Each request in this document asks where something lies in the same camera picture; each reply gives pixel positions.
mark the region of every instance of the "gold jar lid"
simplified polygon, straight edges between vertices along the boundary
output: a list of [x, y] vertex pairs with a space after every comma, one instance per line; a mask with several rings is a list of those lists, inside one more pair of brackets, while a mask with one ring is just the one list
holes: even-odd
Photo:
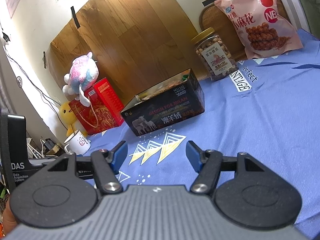
[[199, 41], [202, 41], [204, 38], [208, 37], [210, 34], [214, 33], [215, 30], [212, 27], [209, 27], [208, 29], [206, 29], [205, 31], [201, 32], [200, 34], [198, 34], [196, 37], [194, 37], [191, 42], [193, 44], [197, 44]]

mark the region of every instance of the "plastic jar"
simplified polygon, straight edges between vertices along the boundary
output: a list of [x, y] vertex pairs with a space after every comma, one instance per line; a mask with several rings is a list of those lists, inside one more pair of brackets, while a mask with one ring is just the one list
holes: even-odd
[[191, 42], [202, 63], [211, 74], [211, 80], [220, 80], [238, 70], [227, 46], [220, 36], [210, 27], [194, 37]]

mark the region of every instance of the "pink plush toy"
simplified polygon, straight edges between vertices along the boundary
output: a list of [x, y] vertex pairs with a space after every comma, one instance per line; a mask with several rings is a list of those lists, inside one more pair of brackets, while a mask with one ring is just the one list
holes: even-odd
[[72, 62], [70, 73], [64, 76], [62, 92], [67, 95], [78, 94], [81, 104], [90, 106], [90, 101], [84, 96], [84, 91], [91, 87], [97, 80], [99, 71], [95, 61], [92, 59], [92, 52], [80, 56]]

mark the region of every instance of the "yellow plush toy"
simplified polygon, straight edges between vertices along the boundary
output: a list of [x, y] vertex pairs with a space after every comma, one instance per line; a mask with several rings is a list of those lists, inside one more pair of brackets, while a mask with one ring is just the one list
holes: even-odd
[[68, 131], [67, 131], [67, 137], [69, 137], [72, 133], [73, 130], [80, 130], [80, 132], [87, 137], [88, 133], [82, 126], [82, 124], [79, 122], [77, 119], [76, 115], [73, 113], [71, 110], [69, 102], [65, 102], [60, 106], [59, 109], [59, 114], [62, 120], [68, 125]]

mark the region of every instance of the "black box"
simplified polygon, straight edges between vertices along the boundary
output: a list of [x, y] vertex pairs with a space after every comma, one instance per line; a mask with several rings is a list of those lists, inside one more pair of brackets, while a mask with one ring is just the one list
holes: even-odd
[[121, 111], [139, 136], [204, 112], [204, 93], [187, 69], [136, 95]]

